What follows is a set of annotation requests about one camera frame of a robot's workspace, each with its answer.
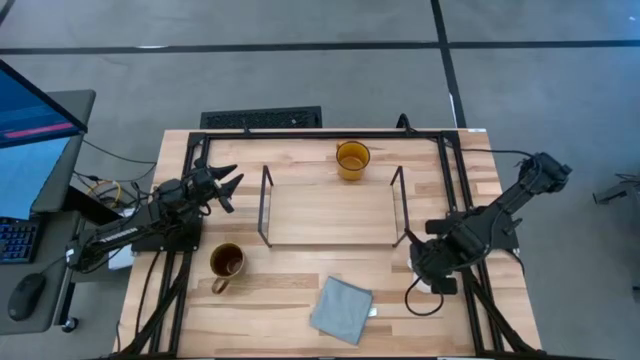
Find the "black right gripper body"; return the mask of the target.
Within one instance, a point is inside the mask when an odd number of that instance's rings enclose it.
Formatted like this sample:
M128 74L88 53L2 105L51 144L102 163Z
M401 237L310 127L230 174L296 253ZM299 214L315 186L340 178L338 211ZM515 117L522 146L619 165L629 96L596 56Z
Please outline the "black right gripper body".
M456 295L458 285L452 274L468 268L468 241L453 232L444 238L421 241L420 248L411 244L410 260L414 273L433 294Z

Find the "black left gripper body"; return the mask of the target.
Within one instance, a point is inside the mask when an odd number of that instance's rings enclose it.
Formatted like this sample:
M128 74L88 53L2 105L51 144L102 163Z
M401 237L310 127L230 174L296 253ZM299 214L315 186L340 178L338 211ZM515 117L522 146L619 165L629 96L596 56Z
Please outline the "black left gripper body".
M187 174L186 196L191 204L204 206L212 199L218 201L219 184L209 178L208 166L203 159L196 159L193 168Z

